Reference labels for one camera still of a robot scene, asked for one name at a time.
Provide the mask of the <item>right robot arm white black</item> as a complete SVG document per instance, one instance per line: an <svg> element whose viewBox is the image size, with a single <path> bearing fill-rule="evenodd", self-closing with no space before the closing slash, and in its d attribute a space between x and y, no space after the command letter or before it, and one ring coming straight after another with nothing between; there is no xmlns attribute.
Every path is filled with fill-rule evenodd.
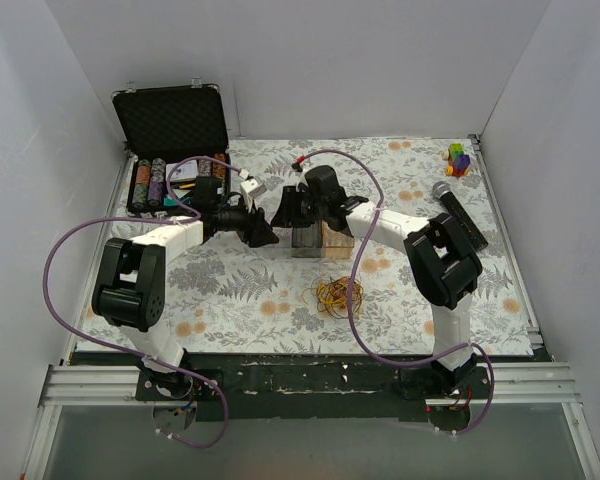
<svg viewBox="0 0 600 480"><path fill-rule="evenodd" d="M356 329L353 306L348 305L349 326L362 350L375 361L397 369L429 365L434 389L444 397L459 395L476 366L469 309L482 264L458 223L446 213L433 219L413 217L383 210L380 203L365 197L349 196L330 166L304 171L294 164L293 169L300 173L299 182L283 189L273 226L308 227L324 222L336 232L359 239L351 278L356 276L369 241L403 253L416 287L430 303L433 354L412 362L390 360L369 349Z"/></svg>

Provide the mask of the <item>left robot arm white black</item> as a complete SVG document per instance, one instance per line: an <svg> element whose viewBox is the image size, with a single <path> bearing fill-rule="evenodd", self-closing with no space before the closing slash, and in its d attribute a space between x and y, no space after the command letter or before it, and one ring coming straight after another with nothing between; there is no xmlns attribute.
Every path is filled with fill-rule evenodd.
<svg viewBox="0 0 600 480"><path fill-rule="evenodd" d="M166 302L167 266L218 231L234 231L243 243L258 248L278 241L255 199L266 187L254 177L240 183L234 206L204 220L178 216L132 239L106 242L92 296L94 313L118 328L141 353L139 368L158 392L185 398L193 386L191 373L180 367L185 349L161 320Z"/></svg>

